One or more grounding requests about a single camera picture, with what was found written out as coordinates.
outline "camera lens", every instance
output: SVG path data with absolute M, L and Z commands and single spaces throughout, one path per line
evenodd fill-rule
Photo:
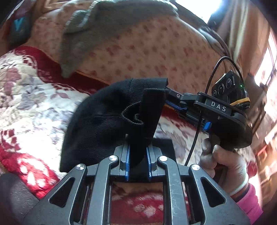
M 217 94 L 216 90 L 214 90 L 214 92 L 212 93 L 212 96 L 215 97 Z
M 221 85 L 218 87 L 218 94 L 219 94 L 219 95 L 222 95 L 223 92 L 224 92 L 224 85 L 221 84 Z
M 229 78 L 229 79 L 226 81 L 226 88 L 231 87 L 231 84 L 232 84 L 232 81 L 231 81 L 231 79 Z

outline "metal bolt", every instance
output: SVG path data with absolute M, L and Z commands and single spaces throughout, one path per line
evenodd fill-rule
M 78 164 L 78 165 L 76 166 L 76 169 L 77 169 L 77 170 L 83 170 L 85 167 L 86 167 L 86 166 L 85 166 L 84 164 L 80 163 L 80 164 Z
M 159 157 L 159 160 L 161 160 L 162 162 L 165 162 L 165 161 L 167 161 L 167 157 L 162 155 Z
M 111 155 L 111 156 L 109 157 L 109 160 L 110 160 L 110 161 L 116 161 L 116 160 L 117 160 L 117 156 L 116 156 L 116 155 Z
M 200 166 L 197 165 L 197 164 L 193 164 L 193 165 L 191 166 L 191 168 L 192 168 L 193 170 L 200 170 Z

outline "hand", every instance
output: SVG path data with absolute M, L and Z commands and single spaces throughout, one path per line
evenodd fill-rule
M 219 145 L 215 145 L 212 150 L 209 139 L 205 139 L 202 144 L 202 154 L 200 156 L 199 166 L 210 175 L 215 176 L 217 163 L 228 167 L 226 178 L 223 182 L 222 189 L 232 198 L 238 197 L 248 186 L 248 174 L 246 163 L 242 156 L 236 152 L 230 152 Z

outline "blue button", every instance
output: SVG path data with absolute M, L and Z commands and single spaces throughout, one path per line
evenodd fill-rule
M 209 130 L 209 129 L 211 128 L 211 126 L 212 126 L 212 123 L 211 123 L 211 122 L 206 122 L 206 124 L 205 124 L 205 126 L 204 126 L 204 128 L 203 128 L 203 131 Z

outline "person's arm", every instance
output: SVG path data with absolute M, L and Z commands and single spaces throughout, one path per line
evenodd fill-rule
M 205 139 L 201 146 L 203 152 L 199 165 L 212 178 L 215 175 L 214 168 L 217 163 L 228 167 L 225 182 L 221 186 L 247 214 L 253 224 L 263 211 L 258 204 L 254 186 L 248 183 L 244 159 L 236 152 L 227 151 L 219 145 L 215 145 L 212 150 L 209 139 Z

